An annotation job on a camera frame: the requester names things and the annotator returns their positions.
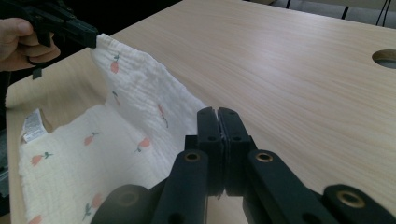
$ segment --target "care label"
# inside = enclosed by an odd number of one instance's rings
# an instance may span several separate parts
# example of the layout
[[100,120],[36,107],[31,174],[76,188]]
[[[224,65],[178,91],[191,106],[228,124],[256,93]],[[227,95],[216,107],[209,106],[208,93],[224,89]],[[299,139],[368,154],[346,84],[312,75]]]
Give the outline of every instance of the care label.
[[26,143],[48,134],[47,130],[44,128],[39,109],[36,109],[33,113],[26,117],[23,123],[23,130],[25,132],[23,139]]

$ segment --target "fabric with fruit print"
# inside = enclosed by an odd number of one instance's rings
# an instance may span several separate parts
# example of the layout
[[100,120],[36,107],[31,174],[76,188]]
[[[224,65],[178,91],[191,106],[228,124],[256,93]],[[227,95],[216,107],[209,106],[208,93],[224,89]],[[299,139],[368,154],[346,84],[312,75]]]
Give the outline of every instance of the fabric with fruit print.
[[91,56],[106,101],[20,145],[29,224],[91,223],[112,190],[150,189],[168,177],[185,135],[196,134],[196,113],[205,105],[163,64],[108,35],[97,37]]

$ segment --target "floor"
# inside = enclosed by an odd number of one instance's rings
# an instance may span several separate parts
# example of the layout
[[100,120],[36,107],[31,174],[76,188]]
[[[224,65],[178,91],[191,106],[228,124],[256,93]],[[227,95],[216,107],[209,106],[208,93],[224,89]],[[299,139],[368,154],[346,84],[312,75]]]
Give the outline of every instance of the floor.
[[[286,8],[287,3],[288,0],[275,0],[271,4],[271,6]],[[290,0],[289,9],[342,19],[345,7],[329,5],[329,4],[313,3],[313,2],[307,2],[301,0]],[[386,11],[384,10],[381,13],[381,9],[350,7],[345,16],[345,20],[356,21],[356,22],[372,24],[372,25],[379,25],[391,29],[396,29],[396,12],[394,11],[389,11],[388,13],[385,12]]]

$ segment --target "wooden table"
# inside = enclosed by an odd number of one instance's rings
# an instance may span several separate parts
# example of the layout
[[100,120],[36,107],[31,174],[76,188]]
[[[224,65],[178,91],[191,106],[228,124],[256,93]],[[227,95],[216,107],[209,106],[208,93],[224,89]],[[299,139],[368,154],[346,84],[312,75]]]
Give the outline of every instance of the wooden table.
[[[244,1],[184,0],[116,34],[214,108],[237,111],[261,149],[307,187],[347,184],[396,215],[396,71],[375,63],[396,31]],[[106,99],[84,49],[7,95],[12,223],[25,222],[18,143],[41,108],[55,129]],[[240,198],[210,198],[208,223],[247,223]]]

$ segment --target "metal screw hole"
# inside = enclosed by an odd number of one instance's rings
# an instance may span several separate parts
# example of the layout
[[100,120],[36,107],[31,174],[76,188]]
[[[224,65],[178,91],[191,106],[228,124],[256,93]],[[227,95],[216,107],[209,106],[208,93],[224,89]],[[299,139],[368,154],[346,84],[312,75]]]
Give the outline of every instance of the metal screw hole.
[[185,159],[186,161],[198,161],[198,160],[201,159],[201,157],[200,157],[199,154],[196,154],[196,153],[189,153],[189,154],[187,154],[187,155],[184,157],[184,159]]
[[354,208],[363,208],[366,205],[363,198],[352,191],[340,190],[337,192],[337,198],[342,203]]
[[133,191],[123,192],[119,198],[118,202],[121,207],[129,207],[139,201],[139,194]]
[[272,161],[274,158],[268,153],[261,152],[256,155],[256,159],[258,161],[269,162],[269,161]]

